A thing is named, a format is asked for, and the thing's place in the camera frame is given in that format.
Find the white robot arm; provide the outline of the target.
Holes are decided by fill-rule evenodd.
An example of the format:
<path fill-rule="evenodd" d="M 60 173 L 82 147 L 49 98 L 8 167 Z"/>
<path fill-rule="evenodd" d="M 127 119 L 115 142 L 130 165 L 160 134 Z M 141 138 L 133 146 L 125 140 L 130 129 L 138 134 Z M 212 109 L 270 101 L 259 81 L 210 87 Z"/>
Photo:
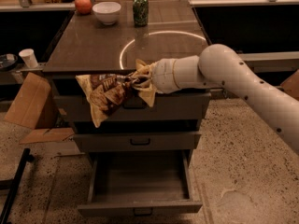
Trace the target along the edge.
<path fill-rule="evenodd" d="M 296 153 L 299 153 L 299 102 L 257 77 L 234 50 L 216 44 L 198 56 L 161 59 L 152 83 L 162 93 L 220 86 L 241 98 Z"/>

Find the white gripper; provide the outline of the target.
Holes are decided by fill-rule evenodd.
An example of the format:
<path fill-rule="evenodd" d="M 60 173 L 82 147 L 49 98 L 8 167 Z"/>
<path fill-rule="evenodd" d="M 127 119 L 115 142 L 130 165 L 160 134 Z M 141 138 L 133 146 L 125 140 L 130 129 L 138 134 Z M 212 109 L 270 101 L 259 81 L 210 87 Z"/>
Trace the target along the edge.
<path fill-rule="evenodd" d="M 175 81 L 175 59 L 161 59 L 152 67 L 152 83 L 160 93 L 179 91 Z"/>

